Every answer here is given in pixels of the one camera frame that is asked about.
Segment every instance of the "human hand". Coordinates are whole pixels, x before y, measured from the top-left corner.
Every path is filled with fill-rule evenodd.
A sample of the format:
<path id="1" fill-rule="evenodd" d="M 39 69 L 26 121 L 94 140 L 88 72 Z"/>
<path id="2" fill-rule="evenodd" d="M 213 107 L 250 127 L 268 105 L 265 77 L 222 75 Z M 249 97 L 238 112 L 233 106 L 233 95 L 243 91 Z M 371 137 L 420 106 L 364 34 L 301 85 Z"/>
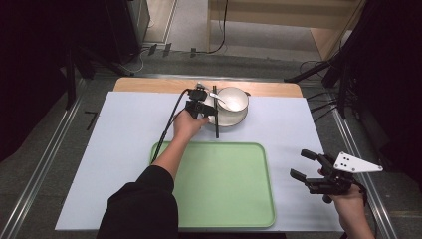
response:
<path id="1" fill-rule="evenodd" d="M 352 184 L 346 194 L 330 195 L 329 197 L 334 202 L 340 225 L 345 231 L 356 221 L 366 220 L 363 195 L 357 185 Z"/>
<path id="2" fill-rule="evenodd" d="M 174 120 L 174 139 L 189 141 L 209 118 L 194 119 L 187 110 L 181 111 Z"/>

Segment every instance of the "green tray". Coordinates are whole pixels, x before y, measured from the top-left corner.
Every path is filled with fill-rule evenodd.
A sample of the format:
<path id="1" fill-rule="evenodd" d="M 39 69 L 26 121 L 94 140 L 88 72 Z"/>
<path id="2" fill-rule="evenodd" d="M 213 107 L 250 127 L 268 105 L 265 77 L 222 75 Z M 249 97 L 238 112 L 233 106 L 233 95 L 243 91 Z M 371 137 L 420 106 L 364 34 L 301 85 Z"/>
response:
<path id="1" fill-rule="evenodd" d="M 173 195 L 180 228 L 269 227 L 276 219 L 266 154 L 257 143 L 190 142 Z"/>

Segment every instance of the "black sleeve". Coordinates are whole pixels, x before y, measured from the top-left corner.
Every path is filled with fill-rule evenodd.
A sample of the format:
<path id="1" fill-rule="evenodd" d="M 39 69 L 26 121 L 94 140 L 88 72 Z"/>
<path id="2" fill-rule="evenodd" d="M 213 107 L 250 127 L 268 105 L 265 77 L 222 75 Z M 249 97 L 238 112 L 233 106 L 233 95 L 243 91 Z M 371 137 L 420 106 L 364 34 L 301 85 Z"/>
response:
<path id="1" fill-rule="evenodd" d="M 108 200 L 97 238 L 177 238 L 173 188 L 170 173 L 149 166 L 136 182 L 127 183 Z"/>

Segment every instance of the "white paper sheet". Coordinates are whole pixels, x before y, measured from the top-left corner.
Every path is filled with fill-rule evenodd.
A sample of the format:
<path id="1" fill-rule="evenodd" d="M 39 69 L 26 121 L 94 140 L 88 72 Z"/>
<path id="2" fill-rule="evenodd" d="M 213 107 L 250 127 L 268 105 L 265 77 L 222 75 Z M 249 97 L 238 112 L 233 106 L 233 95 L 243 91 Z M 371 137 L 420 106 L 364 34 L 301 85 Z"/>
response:
<path id="1" fill-rule="evenodd" d="M 147 168 L 151 148 L 159 141 L 178 97 L 108 93 L 56 230 L 100 227 L 108 198 Z M 186 100 L 182 99 L 180 110 Z M 172 136 L 171 127 L 166 140 Z M 309 194 L 290 177 L 291 168 L 307 177 L 320 177 L 319 163 L 301 157 L 304 148 L 322 153 L 306 99 L 250 97 L 248 115 L 241 123 L 221 127 L 218 139 L 214 125 L 208 124 L 192 140 L 257 142 L 265 148 L 277 218 L 273 226 L 259 230 L 342 231 L 334 206 L 323 203 L 321 195 Z"/>

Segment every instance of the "gray floor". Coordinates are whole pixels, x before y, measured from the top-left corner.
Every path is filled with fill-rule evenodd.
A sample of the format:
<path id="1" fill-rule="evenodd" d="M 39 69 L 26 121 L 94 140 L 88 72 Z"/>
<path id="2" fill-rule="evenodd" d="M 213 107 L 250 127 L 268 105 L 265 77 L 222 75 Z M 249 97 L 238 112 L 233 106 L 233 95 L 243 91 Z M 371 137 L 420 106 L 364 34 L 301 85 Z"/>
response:
<path id="1" fill-rule="evenodd" d="M 179 0 L 178 8 L 186 7 L 188 2 L 188 0 Z M 314 63 L 306 63 L 300 70 L 302 62 L 319 60 L 317 49 L 313 44 L 313 39 L 310 38 L 308 29 L 285 28 L 286 34 L 282 35 L 286 36 L 285 39 L 271 42 L 268 39 L 277 39 L 278 37 L 270 35 L 265 39 L 257 38 L 257 36 L 265 33 L 261 32 L 259 35 L 251 33 L 252 30 L 247 30 L 249 29 L 247 25 L 238 25 L 235 28 L 232 28 L 234 25 L 228 26 L 229 32 L 235 34 L 228 36 L 228 48 L 225 54 L 217 56 L 197 55 L 190 58 L 189 53 L 185 51 L 190 51 L 191 47 L 199 46 L 196 45 L 199 44 L 198 41 L 194 40 L 195 36 L 199 34 L 192 34 L 195 31 L 191 29 L 188 29 L 188 32 L 190 32 L 188 34 L 188 32 L 183 32 L 182 29 L 189 26 L 198 29 L 202 27 L 187 24 L 188 21 L 184 21 L 181 15 L 186 16 L 176 14 L 174 23 L 185 24 L 173 25 L 169 35 L 169 42 L 173 44 L 172 50 L 178 51 L 171 52 L 167 57 L 162 57 L 163 52 L 160 50 L 152 56 L 142 54 L 143 68 L 135 73 L 136 76 L 165 74 L 280 81 L 284 78 L 294 77 L 300 71 L 314 65 Z M 247 31 L 242 33 L 242 28 L 247 28 Z M 242 36 L 242 39 L 239 40 L 236 36 Z M 242 43 L 242 41 L 251 38 L 250 42 Z M 216 39 L 212 43 L 217 45 L 219 41 Z M 134 70 L 140 69 L 140 59 L 134 59 L 125 66 Z M 80 106 L 56 155 L 53 157 L 51 167 L 39 188 L 37 197 L 33 202 L 30 202 L 32 206 L 26 214 L 16 238 L 95 238 L 96 232 L 57 232 L 54 227 L 93 130 L 92 128 L 87 129 L 93 115 L 85 112 L 99 112 L 101 110 L 107 92 L 112 91 L 117 79 L 118 76 L 110 70 L 98 68 L 95 78 L 86 80 L 87 87 L 84 93 L 79 92 L 79 95 L 82 96 Z M 300 86 L 305 97 L 326 91 L 320 84 L 319 76 L 312 76 L 310 80 L 303 80 L 300 82 Z M 326 98 L 321 96 L 318 100 L 310 102 L 310 108 L 323 105 Z M 65 113 L 65 105 L 66 95 L 51 108 L 49 113 L 34 128 L 22 147 L 0 163 L 0 229 L 3 229 L 6 225 L 15 204 L 36 169 L 40 158 L 42 158 L 50 138 Z M 326 110 L 328 109 L 316 112 L 315 119 L 325 113 Z M 377 156 L 371 147 L 364 128 L 353 118 L 351 113 L 347 113 L 347 123 L 362 157 L 370 161 L 377 161 Z M 347 151 L 332 114 L 318 120 L 316 129 L 325 152 L 336 154 L 340 151 Z M 389 213 L 397 238 L 420 237 L 419 235 L 422 235 L 422 196 L 416 183 L 399 170 L 372 173 L 371 176 Z M 367 217 L 373 231 L 376 231 L 369 209 L 367 210 Z M 329 232 L 287 233 L 289 239 L 339 238 L 339 236 L 339 233 Z M 377 238 L 382 238 L 382 236 L 378 233 Z"/>

